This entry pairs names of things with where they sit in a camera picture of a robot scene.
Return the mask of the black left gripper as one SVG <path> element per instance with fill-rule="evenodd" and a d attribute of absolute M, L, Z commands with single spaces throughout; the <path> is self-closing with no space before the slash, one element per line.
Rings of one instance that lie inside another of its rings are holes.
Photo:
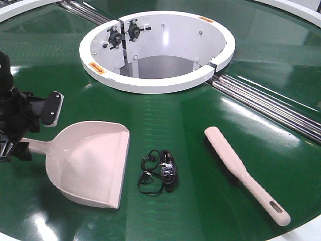
<path fill-rule="evenodd" d="M 39 119 L 46 100 L 16 87 L 1 93 L 1 162 L 10 162 L 13 156 L 22 161 L 32 159 L 29 143 L 21 139 L 27 132 L 40 131 Z"/>

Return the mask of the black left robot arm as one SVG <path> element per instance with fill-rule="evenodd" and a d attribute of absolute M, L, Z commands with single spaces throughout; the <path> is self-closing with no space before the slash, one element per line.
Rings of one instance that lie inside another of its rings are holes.
<path fill-rule="evenodd" d="M 27 132 L 40 131 L 46 99 L 14 86 L 9 56 L 1 52 L 1 162 L 12 157 L 30 161 L 29 143 L 21 139 Z"/>

